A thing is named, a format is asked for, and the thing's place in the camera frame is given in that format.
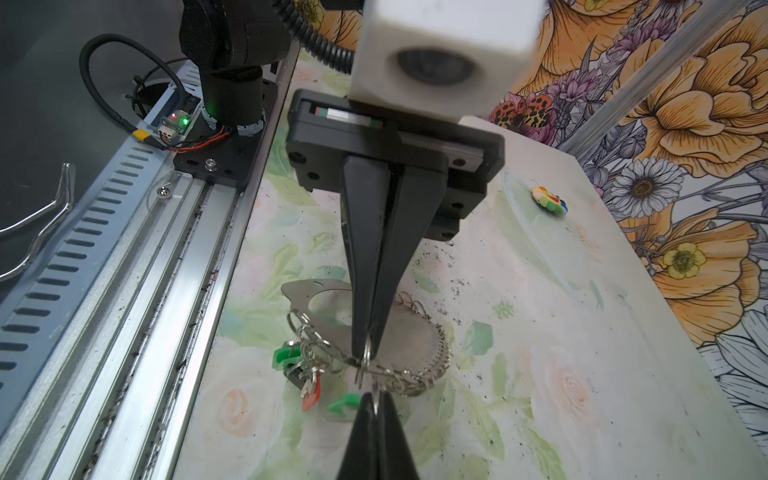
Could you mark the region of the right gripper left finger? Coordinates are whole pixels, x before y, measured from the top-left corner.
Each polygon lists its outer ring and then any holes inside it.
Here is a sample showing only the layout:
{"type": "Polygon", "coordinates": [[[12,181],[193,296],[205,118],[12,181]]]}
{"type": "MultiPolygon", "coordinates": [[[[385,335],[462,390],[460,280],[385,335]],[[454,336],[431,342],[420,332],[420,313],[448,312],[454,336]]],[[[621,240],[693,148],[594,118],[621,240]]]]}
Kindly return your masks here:
{"type": "Polygon", "coordinates": [[[362,396],[345,453],[337,473],[339,480],[378,478],[378,422],[373,395],[362,396]]]}

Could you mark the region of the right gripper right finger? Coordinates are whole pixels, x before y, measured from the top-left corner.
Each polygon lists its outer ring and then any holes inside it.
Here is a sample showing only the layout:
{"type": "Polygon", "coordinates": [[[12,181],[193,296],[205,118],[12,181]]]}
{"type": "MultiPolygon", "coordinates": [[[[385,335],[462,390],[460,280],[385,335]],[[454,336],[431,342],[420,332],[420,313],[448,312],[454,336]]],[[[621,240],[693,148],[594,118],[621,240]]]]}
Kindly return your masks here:
{"type": "Polygon", "coordinates": [[[377,479],[419,480],[393,396],[380,392],[376,408],[377,479]]]}

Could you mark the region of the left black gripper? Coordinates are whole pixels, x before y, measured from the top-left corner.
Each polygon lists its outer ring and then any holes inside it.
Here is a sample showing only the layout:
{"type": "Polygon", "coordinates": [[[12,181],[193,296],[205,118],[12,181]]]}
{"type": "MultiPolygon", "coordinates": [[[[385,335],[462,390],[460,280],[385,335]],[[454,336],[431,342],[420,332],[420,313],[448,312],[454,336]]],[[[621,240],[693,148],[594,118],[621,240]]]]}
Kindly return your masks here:
{"type": "Polygon", "coordinates": [[[352,354],[373,360],[420,241],[458,234],[504,165],[504,139],[307,89],[293,94],[288,125],[285,150],[299,184],[308,191],[341,190],[352,354]],[[389,190],[390,170],[378,161],[414,167],[396,176],[389,190]]]}

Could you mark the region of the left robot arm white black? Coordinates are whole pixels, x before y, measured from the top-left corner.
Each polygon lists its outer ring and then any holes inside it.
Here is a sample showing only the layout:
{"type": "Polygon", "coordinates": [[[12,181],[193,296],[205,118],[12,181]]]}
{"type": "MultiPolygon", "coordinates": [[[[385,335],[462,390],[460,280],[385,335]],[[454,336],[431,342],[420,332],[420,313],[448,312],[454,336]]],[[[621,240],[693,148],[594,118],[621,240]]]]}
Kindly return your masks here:
{"type": "MultiPolygon", "coordinates": [[[[188,1],[182,51],[199,67],[205,106],[237,127],[262,113],[261,69],[298,41],[343,73],[364,55],[323,37],[291,1],[188,1]]],[[[299,184],[336,192],[353,294],[351,348],[379,350],[396,289],[423,239],[449,241],[504,164],[501,135],[299,90],[286,150],[299,184]]]]}

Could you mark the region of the colourful small toy ball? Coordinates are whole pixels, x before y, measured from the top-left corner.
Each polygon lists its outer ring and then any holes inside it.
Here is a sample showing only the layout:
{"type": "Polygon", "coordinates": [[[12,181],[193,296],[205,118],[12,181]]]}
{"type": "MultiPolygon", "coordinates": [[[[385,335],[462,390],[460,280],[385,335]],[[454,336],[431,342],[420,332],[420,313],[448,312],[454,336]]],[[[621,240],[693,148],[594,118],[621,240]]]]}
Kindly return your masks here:
{"type": "Polygon", "coordinates": [[[562,216],[568,213],[568,207],[565,201],[545,187],[533,187],[531,189],[531,196],[538,206],[554,215],[562,216]]]}

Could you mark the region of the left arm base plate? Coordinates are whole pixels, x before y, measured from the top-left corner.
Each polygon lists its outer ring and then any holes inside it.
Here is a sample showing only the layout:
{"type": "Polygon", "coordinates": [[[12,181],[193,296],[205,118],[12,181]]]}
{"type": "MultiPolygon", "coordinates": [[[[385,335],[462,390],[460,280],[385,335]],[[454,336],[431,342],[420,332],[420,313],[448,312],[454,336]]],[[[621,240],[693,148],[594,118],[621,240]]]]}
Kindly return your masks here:
{"type": "Polygon", "coordinates": [[[235,130],[224,139],[188,153],[173,157],[174,169],[202,179],[242,190],[249,182],[256,156],[266,132],[267,120],[275,106],[278,86],[271,80],[262,81],[263,110],[261,130],[245,136],[235,130]]]}

